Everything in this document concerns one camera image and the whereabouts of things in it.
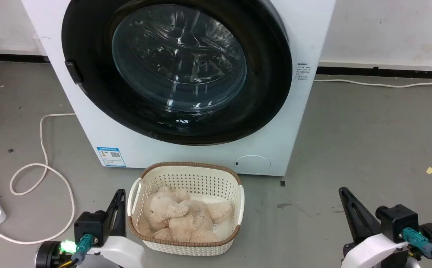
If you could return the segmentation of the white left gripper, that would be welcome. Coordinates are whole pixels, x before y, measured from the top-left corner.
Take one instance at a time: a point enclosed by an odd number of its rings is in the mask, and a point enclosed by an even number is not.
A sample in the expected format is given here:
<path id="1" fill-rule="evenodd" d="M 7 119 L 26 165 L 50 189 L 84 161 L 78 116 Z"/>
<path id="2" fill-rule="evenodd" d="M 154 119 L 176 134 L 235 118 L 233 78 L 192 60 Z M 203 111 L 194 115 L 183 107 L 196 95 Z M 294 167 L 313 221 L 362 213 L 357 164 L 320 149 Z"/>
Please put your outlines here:
<path id="1" fill-rule="evenodd" d="M 144 247 L 127 239 L 126 191 L 118 189 L 107 208 L 108 235 L 102 247 L 86 252 L 84 260 L 72 268 L 142 268 Z M 36 268 L 57 268 L 70 262 L 78 242 L 45 241 L 36 251 Z"/>

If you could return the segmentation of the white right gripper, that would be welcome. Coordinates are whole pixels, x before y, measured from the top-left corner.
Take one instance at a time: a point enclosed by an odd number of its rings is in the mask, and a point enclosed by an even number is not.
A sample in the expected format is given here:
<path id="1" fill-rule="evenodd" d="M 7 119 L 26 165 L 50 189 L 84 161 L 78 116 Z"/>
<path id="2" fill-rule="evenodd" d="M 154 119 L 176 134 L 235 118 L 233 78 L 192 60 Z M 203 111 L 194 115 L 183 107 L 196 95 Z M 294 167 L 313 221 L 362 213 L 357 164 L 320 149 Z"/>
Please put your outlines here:
<path id="1" fill-rule="evenodd" d="M 380 222 L 347 187 L 340 187 L 339 195 L 353 243 L 360 243 L 346 245 L 343 268 L 420 268 L 422 258 L 432 261 L 432 223 L 418 231 L 404 229 L 395 243 L 379 234 Z"/>

